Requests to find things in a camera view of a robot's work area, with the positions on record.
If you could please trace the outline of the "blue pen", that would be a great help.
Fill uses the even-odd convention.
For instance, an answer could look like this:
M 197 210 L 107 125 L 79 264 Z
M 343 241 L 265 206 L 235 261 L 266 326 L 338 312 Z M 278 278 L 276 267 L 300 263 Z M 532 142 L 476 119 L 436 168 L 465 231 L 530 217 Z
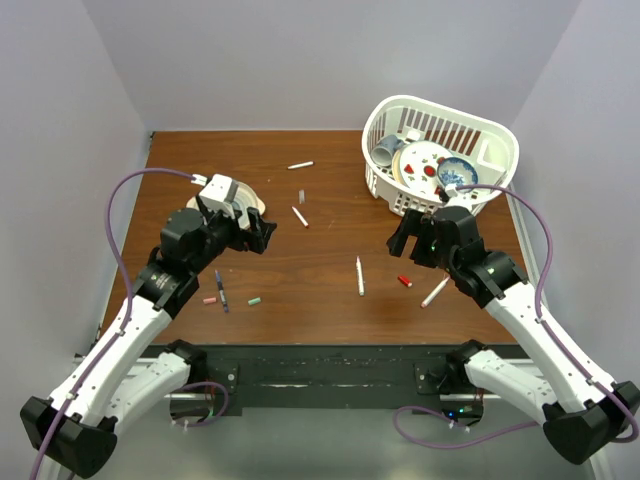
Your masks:
M 228 301 L 227 301 L 227 298 L 226 298 L 226 293 L 225 293 L 225 290 L 224 290 L 222 277 L 221 277 L 220 272 L 217 269 L 215 270 L 215 278 L 216 278 L 216 284 L 217 284 L 217 288 L 218 288 L 220 302 L 221 302 L 222 307 L 223 307 L 223 311 L 225 313 L 229 313 L 230 309 L 229 309 Z

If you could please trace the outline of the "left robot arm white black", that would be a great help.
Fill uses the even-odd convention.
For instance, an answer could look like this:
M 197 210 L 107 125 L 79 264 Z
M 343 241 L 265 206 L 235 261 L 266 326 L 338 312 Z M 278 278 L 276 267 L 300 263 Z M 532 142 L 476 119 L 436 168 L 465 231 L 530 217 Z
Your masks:
M 45 398 L 30 397 L 20 419 L 39 460 L 57 462 L 81 479 L 98 473 L 119 437 L 174 391 L 210 385 L 206 353 L 183 340 L 170 343 L 133 379 L 127 377 L 151 341 L 199 288 L 199 274 L 225 250 L 263 253 L 276 224 L 256 198 L 218 202 L 204 194 L 169 215 L 160 243 L 106 331 L 80 365 Z

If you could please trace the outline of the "white pen green tip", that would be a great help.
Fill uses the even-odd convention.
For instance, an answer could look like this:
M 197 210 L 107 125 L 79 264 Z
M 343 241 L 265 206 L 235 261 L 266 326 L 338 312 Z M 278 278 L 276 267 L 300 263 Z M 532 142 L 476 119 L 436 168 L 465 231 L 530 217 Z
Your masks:
M 359 256 L 356 256 L 355 267 L 356 267 L 358 294 L 359 296 L 362 297 L 365 295 L 365 286 L 364 286 L 363 268 L 362 268 L 362 263 Z

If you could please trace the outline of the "white pen pink end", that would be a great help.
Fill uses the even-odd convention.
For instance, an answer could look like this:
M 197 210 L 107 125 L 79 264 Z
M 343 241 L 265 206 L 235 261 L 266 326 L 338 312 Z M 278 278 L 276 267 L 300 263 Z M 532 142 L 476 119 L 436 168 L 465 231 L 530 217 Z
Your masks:
M 427 306 L 429 306 L 434 300 L 435 298 L 442 292 L 442 290 L 446 287 L 446 285 L 448 284 L 450 278 L 446 277 L 444 278 L 428 295 L 427 297 L 421 302 L 420 306 L 422 308 L 426 308 Z

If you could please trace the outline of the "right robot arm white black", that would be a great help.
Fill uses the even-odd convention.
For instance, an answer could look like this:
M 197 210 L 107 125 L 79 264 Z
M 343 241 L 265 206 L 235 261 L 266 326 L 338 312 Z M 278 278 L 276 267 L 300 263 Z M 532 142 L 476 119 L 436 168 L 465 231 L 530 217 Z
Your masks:
M 619 439 L 639 409 L 638 387 L 615 381 L 579 348 L 512 258 L 485 248 L 473 214 L 462 206 L 432 215 L 409 209 L 387 242 L 390 254 L 401 256 L 409 237 L 416 239 L 411 260 L 444 270 L 507 329 L 542 374 L 528 374 L 470 340 L 447 355 L 447 386 L 499 395 L 540 425 L 554 450 L 575 465 Z

